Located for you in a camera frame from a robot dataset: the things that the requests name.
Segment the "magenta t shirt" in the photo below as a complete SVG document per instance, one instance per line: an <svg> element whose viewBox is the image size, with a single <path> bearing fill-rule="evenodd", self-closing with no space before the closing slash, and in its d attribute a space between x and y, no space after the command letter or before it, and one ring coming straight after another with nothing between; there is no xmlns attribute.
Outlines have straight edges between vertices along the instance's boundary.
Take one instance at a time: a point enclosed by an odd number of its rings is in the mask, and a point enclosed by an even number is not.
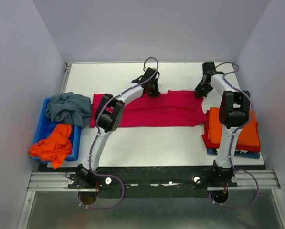
<svg viewBox="0 0 285 229"><path fill-rule="evenodd" d="M120 128L126 127L194 127L206 122L202 98L194 91L161 93L158 97L144 95L126 105Z"/></svg>

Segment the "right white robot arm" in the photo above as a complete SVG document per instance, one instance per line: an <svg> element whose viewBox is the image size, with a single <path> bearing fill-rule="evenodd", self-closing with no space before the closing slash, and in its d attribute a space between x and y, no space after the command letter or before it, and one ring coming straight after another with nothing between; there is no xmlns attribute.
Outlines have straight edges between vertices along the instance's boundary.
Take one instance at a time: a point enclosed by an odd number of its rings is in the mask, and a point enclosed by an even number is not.
<svg viewBox="0 0 285 229"><path fill-rule="evenodd" d="M222 136L209 175L209 181L215 187L234 176L233 158L238 137L250 120L250 93L229 82L226 75L228 73L216 70L214 62L205 62L202 64L202 79L195 88L196 98L206 98L213 89L222 97L218 114Z"/></svg>

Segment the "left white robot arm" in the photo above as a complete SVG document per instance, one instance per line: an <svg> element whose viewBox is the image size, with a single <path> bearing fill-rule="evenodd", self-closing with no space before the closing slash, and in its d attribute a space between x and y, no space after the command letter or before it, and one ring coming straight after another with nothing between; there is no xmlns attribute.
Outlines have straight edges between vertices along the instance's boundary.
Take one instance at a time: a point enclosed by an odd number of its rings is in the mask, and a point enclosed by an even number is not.
<svg viewBox="0 0 285 229"><path fill-rule="evenodd" d="M125 107L143 95L160 94L158 89L158 68L145 68L144 74L134 79L130 86L118 94L104 94L94 115L95 133L88 156L76 168L76 177L84 188L95 184L95 171L103 149L111 136L121 124Z"/></svg>

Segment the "folded blue t shirt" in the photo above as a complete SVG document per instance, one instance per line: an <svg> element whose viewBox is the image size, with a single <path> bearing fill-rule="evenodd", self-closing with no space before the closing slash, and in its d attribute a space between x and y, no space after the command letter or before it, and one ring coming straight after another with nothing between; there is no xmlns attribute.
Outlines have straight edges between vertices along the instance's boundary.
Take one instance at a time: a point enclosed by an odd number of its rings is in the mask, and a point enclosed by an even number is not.
<svg viewBox="0 0 285 229"><path fill-rule="evenodd" d="M217 155L218 151L217 151L217 149L207 148L207 154L209 154L209 155ZM260 153L251 152L251 151L237 150L237 151L235 151L234 156L236 156L236 157L245 157L245 158L250 158L250 159L259 159L260 158Z"/></svg>

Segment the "crumpled grey-blue t shirt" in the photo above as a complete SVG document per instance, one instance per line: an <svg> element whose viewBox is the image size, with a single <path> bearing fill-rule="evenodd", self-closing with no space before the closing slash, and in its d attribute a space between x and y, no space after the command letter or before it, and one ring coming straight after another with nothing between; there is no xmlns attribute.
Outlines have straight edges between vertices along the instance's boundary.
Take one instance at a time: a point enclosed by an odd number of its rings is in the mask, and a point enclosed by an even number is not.
<svg viewBox="0 0 285 229"><path fill-rule="evenodd" d="M50 97L44 115L52 122L85 128L91 121L91 108L90 97L68 92Z"/></svg>

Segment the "blue plastic bin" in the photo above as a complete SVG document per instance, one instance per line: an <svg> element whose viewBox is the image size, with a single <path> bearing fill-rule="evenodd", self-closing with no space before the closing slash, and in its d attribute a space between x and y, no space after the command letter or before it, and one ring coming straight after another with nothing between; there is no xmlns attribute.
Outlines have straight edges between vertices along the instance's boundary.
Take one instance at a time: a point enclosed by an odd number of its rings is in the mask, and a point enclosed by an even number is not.
<svg viewBox="0 0 285 229"><path fill-rule="evenodd" d="M33 144L38 143L39 141L46 139L50 136L52 131L59 124L58 122L52 122L49 118L45 116L45 110L47 108L48 103L50 102L50 98L46 98L44 100L42 106L42 112L40 115L38 127L36 130L35 138ZM69 137L70 142L72 143L72 152L67 156L65 161L77 161L79 157L79 149L80 149L80 138L81 138L81 128L77 126L72 126L72 133Z"/></svg>

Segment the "crumpled orange t shirt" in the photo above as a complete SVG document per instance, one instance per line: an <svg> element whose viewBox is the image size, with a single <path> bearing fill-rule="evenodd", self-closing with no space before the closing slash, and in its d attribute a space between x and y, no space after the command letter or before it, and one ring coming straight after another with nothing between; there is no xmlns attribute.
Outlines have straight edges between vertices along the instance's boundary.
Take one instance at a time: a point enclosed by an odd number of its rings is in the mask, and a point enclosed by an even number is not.
<svg viewBox="0 0 285 229"><path fill-rule="evenodd" d="M72 152L72 143L69 140L71 133L71 125L58 124L46 139L30 147L30 156L41 161L50 161L54 169L59 168Z"/></svg>

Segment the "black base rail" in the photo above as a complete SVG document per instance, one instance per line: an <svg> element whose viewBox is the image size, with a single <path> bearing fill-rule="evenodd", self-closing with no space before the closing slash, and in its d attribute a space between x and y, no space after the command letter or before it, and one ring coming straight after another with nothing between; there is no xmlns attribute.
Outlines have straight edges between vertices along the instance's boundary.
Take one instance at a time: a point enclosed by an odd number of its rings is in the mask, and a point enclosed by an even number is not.
<svg viewBox="0 0 285 229"><path fill-rule="evenodd" d="M99 167L93 175L78 165L68 178L70 190L99 198L207 198L208 191L236 187L231 169L213 166Z"/></svg>

